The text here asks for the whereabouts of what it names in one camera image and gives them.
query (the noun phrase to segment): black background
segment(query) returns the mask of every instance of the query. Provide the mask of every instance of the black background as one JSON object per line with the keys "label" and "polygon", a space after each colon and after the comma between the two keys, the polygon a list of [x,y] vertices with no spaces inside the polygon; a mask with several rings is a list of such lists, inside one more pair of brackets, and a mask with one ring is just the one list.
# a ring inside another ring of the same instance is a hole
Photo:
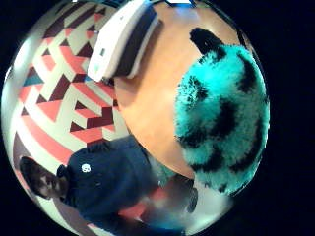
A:
{"label": "black background", "polygon": [[[1,0],[0,78],[34,22],[55,0]],[[236,205],[200,235],[315,235],[312,1],[217,0],[247,34],[263,64],[271,130],[261,166]],[[1,143],[1,235],[73,235],[24,193]]]}

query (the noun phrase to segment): logo patch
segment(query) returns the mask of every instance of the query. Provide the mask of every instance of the logo patch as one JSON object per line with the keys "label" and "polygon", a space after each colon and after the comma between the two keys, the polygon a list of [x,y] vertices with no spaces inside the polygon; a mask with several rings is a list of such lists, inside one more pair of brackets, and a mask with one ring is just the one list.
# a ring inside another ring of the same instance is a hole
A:
{"label": "logo patch", "polygon": [[83,164],[83,165],[81,166],[81,169],[82,169],[82,172],[84,172],[84,173],[89,173],[89,172],[91,172],[91,167],[90,167],[89,164]]}

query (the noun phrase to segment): red stripe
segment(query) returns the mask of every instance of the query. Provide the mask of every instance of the red stripe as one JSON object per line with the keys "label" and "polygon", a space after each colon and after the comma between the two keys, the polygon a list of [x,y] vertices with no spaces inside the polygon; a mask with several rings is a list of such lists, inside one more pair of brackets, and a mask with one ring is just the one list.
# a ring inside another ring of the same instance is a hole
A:
{"label": "red stripe", "polygon": [[30,116],[22,116],[21,119],[28,127],[31,135],[39,142],[39,144],[45,148],[50,154],[61,161],[63,164],[68,163],[70,155],[73,153],[69,149],[62,146],[56,140],[51,138],[46,132],[44,132]]}

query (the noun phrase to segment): hair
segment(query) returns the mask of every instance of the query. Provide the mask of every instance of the hair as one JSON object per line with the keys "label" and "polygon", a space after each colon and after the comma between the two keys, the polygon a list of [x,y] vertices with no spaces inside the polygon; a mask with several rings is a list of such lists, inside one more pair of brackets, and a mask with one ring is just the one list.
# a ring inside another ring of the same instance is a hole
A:
{"label": "hair", "polygon": [[27,182],[27,184],[29,185],[30,190],[34,194],[46,199],[46,196],[44,196],[39,191],[40,182],[37,175],[37,171],[38,171],[38,167],[41,167],[41,165],[38,164],[36,161],[34,161],[30,157],[22,156],[19,162],[19,166],[20,166],[21,174],[23,178],[25,179],[25,181]]}

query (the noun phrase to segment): wooden floor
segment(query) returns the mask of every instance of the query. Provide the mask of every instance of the wooden floor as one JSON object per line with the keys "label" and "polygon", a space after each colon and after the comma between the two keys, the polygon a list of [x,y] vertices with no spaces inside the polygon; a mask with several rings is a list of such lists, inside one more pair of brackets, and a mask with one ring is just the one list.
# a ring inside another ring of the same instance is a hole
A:
{"label": "wooden floor", "polygon": [[157,4],[160,23],[132,80],[115,78],[123,118],[138,141],[168,168],[193,178],[174,138],[176,88],[188,68],[201,57],[190,41],[196,27],[210,30],[226,44],[239,44],[236,32],[207,8],[174,9]]}

